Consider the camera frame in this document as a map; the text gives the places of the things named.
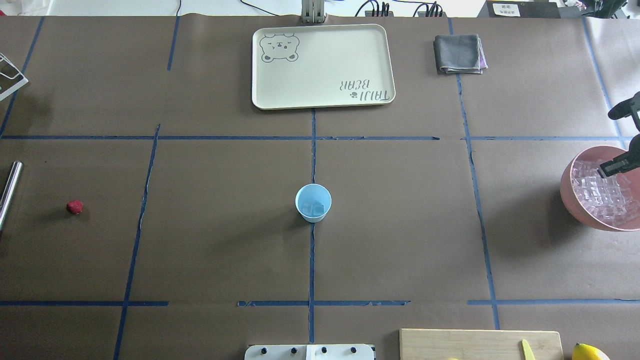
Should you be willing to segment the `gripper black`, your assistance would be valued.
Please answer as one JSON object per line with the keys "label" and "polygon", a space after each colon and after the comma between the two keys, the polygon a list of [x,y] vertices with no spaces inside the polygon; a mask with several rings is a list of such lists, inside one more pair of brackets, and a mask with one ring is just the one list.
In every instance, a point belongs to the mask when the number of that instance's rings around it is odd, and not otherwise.
{"label": "gripper black", "polygon": [[624,152],[610,161],[599,164],[598,174],[601,178],[612,177],[616,174],[628,173],[640,167],[640,134],[631,139],[628,152]]}

